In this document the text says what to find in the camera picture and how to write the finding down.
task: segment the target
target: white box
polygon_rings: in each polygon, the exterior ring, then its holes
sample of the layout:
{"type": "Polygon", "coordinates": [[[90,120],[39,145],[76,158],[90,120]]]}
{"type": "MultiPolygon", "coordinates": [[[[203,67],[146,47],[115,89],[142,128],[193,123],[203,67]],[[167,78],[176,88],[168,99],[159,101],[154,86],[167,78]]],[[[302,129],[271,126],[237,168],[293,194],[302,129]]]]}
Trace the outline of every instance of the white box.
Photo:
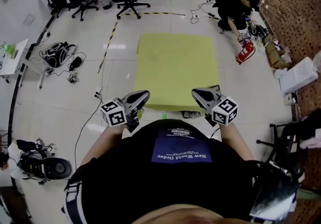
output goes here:
{"type": "Polygon", "coordinates": [[[280,86],[283,93],[295,92],[299,88],[317,79],[317,72],[309,57],[305,57],[280,77],[280,86]]]}
{"type": "Polygon", "coordinates": [[[117,100],[109,100],[100,107],[101,115],[110,127],[127,123],[125,109],[117,100]]]}
{"type": "Polygon", "coordinates": [[[229,125],[237,116],[238,104],[231,97],[226,97],[212,108],[212,121],[229,125]]]}

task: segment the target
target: black t-shirt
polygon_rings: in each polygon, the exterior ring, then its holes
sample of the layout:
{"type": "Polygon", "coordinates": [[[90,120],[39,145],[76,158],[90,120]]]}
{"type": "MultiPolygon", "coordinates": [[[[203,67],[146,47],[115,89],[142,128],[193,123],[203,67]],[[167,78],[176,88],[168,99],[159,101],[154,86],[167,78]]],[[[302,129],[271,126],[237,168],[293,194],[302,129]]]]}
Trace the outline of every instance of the black t-shirt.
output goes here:
{"type": "Polygon", "coordinates": [[[241,0],[226,0],[220,8],[224,10],[226,17],[233,21],[243,20],[245,15],[250,15],[252,12],[252,8],[244,6],[241,0]]]}
{"type": "Polygon", "coordinates": [[[248,219],[254,198],[247,166],[190,124],[160,120],[78,168],[68,183],[83,180],[88,223],[132,223],[177,203],[248,219]]]}

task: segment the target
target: blue printed label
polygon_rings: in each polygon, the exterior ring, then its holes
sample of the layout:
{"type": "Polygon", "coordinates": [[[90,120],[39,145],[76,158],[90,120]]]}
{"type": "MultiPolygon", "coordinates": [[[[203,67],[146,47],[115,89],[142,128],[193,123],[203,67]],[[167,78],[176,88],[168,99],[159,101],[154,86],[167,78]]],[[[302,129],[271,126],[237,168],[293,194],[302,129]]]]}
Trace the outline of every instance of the blue printed label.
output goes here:
{"type": "Polygon", "coordinates": [[[206,140],[195,139],[190,131],[172,129],[160,132],[155,140],[152,162],[212,162],[206,140]]]}

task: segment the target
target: red object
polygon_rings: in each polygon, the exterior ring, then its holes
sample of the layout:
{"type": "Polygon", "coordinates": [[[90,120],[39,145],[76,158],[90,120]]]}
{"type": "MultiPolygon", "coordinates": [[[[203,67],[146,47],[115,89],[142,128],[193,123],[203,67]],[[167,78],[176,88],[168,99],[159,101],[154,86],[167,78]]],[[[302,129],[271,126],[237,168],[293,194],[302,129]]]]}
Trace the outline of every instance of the red object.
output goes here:
{"type": "Polygon", "coordinates": [[[235,57],[238,64],[249,59],[255,53],[255,47],[251,40],[245,40],[242,51],[235,57]]]}

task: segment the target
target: white marker cube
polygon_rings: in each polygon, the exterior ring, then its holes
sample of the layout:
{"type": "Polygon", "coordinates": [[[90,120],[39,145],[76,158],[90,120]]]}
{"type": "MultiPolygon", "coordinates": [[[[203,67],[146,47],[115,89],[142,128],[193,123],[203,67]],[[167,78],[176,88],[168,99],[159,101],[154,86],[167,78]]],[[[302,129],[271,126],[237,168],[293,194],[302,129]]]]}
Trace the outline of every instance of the white marker cube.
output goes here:
{"type": "Polygon", "coordinates": [[[117,100],[109,100],[100,107],[101,115],[110,127],[127,123],[125,110],[117,100]]]}
{"type": "Polygon", "coordinates": [[[239,105],[231,97],[226,97],[212,108],[212,121],[229,125],[237,116],[239,105]]]}

